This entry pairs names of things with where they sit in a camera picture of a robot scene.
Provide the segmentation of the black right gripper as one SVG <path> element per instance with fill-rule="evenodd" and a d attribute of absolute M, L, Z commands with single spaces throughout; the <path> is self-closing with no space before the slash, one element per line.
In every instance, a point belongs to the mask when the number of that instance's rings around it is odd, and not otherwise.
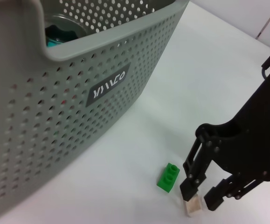
<path fill-rule="evenodd" d="M 270 182 L 270 75 L 230 121 L 202 124 L 196 137 L 183 164 L 187 177 L 180 191 L 184 201 L 197 193 L 212 161 L 233 175 L 204 196 L 210 211 L 224 197 L 240 200 L 263 181 Z"/>

